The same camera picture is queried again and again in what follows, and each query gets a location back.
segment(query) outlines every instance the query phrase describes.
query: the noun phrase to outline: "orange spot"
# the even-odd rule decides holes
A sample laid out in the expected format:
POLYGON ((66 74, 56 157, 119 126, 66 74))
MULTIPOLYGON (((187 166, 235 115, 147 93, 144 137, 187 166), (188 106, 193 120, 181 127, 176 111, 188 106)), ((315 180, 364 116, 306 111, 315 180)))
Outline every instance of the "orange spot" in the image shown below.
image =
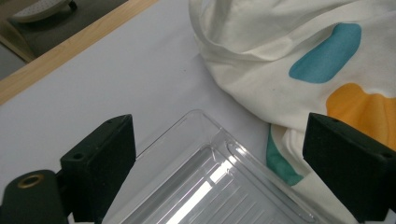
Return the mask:
POLYGON ((359 85, 348 83, 330 95, 326 106, 328 116, 396 151, 396 98, 367 94, 359 85))

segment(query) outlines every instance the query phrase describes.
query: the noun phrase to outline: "white cloth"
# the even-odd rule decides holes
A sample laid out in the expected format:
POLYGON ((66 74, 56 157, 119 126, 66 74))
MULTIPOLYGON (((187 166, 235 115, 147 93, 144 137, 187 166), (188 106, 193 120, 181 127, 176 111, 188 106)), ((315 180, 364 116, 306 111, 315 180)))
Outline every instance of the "white cloth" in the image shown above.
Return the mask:
POLYGON ((356 223, 304 161, 305 126, 310 112, 325 114, 396 150, 396 1, 215 0, 203 12, 202 3, 190 0, 190 16, 205 65, 273 124, 272 147, 293 175, 285 182, 323 220, 356 223))

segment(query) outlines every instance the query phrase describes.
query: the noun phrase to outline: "white table surface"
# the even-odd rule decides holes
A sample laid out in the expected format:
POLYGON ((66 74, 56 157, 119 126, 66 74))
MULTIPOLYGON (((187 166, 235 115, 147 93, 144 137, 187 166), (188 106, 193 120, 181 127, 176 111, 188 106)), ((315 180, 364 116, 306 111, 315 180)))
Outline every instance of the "white table surface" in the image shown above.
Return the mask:
POLYGON ((139 153, 193 109, 264 159, 268 125, 205 69, 188 1, 162 0, 0 106, 0 192, 19 175, 59 171, 62 155, 107 119, 134 116, 139 153))

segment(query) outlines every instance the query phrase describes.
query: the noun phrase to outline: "teal pattern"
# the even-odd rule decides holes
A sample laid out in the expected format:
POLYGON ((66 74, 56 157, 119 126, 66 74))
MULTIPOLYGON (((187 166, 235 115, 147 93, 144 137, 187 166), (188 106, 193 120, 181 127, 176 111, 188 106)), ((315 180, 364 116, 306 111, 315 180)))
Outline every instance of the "teal pattern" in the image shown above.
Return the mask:
POLYGON ((268 134, 267 143, 267 166, 270 168, 277 176, 279 176, 288 185, 296 185, 300 180, 303 179, 302 175, 297 174, 293 167, 288 163, 288 161, 283 158, 277 149, 274 139, 270 132, 268 134))
POLYGON ((355 23, 340 23, 329 38, 291 67, 289 75, 309 83, 325 83, 344 67, 360 44, 361 27, 355 23))

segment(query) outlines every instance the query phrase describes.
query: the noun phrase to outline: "white fabric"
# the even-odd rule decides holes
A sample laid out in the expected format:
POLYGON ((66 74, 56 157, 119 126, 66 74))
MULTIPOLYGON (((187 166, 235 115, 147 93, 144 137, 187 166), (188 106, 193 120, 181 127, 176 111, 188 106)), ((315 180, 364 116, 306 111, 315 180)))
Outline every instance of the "white fabric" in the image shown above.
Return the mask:
POLYGON ((308 114, 326 114, 326 100, 343 84, 358 83, 367 93, 396 97, 396 63, 391 59, 396 1, 215 0, 204 12, 202 4, 190 0, 191 24, 216 82, 259 118, 284 129, 274 141, 304 176, 293 186, 297 194, 332 223, 356 223, 304 161, 304 131, 308 114), (290 78, 290 68, 339 23, 362 27, 359 49, 347 64, 319 84, 290 78), (373 61, 370 52, 381 52, 384 60, 373 61))

